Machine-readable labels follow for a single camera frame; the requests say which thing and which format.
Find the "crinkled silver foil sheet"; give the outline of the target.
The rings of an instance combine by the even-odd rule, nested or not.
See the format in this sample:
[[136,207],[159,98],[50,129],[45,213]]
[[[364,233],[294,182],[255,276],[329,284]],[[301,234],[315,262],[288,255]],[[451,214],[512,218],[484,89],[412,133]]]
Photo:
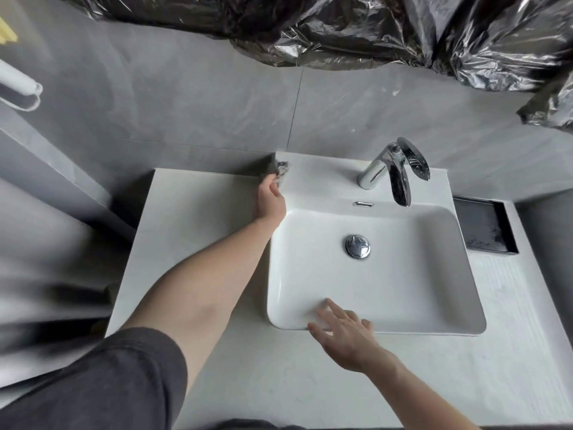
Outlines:
[[573,135],[573,0],[63,0],[94,20],[229,40],[275,67],[397,63],[533,96],[523,124]]

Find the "black rectangular tray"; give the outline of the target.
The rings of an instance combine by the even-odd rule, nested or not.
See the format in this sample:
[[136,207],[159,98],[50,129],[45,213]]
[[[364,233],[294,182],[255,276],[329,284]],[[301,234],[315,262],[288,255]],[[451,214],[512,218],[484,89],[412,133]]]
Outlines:
[[503,202],[453,195],[467,249],[503,255],[519,254]]

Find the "chrome faucet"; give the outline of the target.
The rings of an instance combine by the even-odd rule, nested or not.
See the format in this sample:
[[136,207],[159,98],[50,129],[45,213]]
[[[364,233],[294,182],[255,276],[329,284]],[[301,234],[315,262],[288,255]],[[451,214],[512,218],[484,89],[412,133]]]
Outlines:
[[412,194],[406,165],[410,166],[419,179],[431,179],[430,167],[423,154],[411,141],[398,137],[387,144],[366,169],[358,174],[357,184],[364,190],[372,190],[388,174],[394,201],[402,207],[409,207]]

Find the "person's right hand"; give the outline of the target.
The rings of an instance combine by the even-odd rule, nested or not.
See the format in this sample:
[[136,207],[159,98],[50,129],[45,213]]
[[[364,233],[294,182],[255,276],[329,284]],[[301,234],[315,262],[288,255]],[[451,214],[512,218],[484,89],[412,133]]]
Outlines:
[[315,324],[333,337],[331,348],[323,349],[326,354],[341,368],[370,378],[390,380],[398,376],[402,364],[378,343],[373,324],[366,319],[357,323],[344,311],[329,298],[316,310],[322,325]]

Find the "chrome drain stopper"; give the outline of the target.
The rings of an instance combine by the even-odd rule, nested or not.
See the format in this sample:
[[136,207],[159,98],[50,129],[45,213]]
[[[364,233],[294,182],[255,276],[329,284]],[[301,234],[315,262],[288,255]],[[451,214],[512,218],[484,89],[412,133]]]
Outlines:
[[349,235],[344,242],[344,249],[352,259],[364,260],[371,254],[371,245],[362,235]]

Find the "person's left hand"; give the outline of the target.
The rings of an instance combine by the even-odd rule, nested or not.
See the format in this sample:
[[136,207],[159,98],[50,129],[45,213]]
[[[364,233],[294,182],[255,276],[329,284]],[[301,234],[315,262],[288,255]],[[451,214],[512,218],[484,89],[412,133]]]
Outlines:
[[273,175],[268,175],[257,187],[254,219],[275,231],[286,216],[286,203],[282,195],[273,195],[270,191],[273,179]]

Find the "person's left forearm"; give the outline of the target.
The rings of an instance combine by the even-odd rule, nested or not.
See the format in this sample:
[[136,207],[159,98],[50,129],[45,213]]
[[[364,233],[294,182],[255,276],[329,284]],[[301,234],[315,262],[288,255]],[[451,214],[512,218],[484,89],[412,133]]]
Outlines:
[[221,338],[265,247],[285,217],[266,214],[182,260],[163,274],[122,328],[148,327],[183,353],[187,390]]

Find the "gray cleaning cloth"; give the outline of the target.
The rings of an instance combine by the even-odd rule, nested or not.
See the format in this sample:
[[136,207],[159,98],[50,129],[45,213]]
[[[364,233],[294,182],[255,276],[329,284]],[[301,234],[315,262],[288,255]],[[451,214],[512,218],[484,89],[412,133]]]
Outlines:
[[268,175],[273,175],[276,185],[280,187],[288,171],[289,161],[273,159],[268,163],[266,170],[260,175],[259,182],[262,182]]

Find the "yellow object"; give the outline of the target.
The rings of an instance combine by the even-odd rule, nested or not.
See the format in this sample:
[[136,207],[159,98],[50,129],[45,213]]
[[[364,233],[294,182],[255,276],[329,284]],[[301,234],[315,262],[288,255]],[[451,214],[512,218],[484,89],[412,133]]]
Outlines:
[[9,43],[17,43],[17,42],[18,42],[18,35],[0,16],[0,44],[6,45]]

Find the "person's right forearm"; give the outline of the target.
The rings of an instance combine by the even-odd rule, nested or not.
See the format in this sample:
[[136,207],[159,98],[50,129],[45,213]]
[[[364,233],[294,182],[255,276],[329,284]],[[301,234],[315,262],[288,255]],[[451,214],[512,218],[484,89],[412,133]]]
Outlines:
[[394,354],[376,350],[362,369],[405,430],[480,430]]

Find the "white ceramic sink basin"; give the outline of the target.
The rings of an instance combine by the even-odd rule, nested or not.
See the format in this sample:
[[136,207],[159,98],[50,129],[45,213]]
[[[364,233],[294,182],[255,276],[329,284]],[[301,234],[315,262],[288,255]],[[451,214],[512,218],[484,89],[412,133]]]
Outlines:
[[[270,242],[267,319],[282,330],[318,322],[326,298],[369,319],[377,333],[480,335],[486,318],[455,212],[448,172],[407,169],[412,204],[393,199],[389,176],[372,190],[367,161],[276,152],[289,161],[280,186],[287,215]],[[371,208],[353,202],[372,202]],[[349,235],[371,254],[349,257]]]

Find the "dark gray shirt sleeve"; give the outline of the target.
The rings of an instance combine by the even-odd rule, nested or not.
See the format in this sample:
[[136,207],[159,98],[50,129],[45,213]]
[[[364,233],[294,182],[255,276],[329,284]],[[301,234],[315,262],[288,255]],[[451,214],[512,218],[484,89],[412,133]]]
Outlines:
[[0,409],[0,430],[171,430],[186,392],[175,341],[128,328]]

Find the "white towel bar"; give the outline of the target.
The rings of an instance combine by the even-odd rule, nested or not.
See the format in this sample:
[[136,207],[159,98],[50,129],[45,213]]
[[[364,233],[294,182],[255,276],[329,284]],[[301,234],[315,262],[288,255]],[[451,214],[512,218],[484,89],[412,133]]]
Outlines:
[[35,99],[28,107],[20,107],[0,96],[0,102],[3,102],[8,107],[21,112],[32,112],[40,106],[41,94],[44,91],[43,85],[2,59],[0,59],[0,85],[22,96]]

